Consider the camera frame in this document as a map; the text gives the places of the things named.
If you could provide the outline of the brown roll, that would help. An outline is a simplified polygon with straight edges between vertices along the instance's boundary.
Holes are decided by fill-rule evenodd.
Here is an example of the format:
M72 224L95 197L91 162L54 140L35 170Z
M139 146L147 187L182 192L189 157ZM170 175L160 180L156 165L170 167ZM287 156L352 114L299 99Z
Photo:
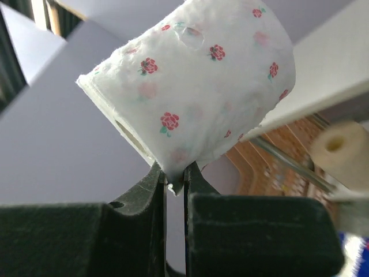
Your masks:
M368 192L368 131L355 121L324 130L312 143L314 164L348 189Z

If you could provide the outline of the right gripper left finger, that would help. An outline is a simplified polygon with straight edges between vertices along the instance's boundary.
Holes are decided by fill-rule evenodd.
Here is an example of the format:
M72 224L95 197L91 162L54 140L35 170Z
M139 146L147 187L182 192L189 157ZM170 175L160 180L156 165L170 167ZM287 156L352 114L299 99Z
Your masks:
M166 177L154 163L148 174L110 202L104 276L164 276L166 273Z

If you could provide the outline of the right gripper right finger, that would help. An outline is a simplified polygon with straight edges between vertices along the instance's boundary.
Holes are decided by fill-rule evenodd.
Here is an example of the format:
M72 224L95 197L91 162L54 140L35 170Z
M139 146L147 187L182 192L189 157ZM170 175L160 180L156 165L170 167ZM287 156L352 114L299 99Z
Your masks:
M185 276L191 276L189 269L189 197L193 193L215 193L219 192L203 177L196 162L189 165L184 171L184 239L185 239Z

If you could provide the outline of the white floral roll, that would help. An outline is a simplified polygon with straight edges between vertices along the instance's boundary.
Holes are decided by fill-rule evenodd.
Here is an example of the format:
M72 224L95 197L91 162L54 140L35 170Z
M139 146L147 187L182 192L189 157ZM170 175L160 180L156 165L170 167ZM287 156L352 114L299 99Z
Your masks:
M262 1L185 1L77 85L179 194L187 166L218 159L286 97L291 40Z

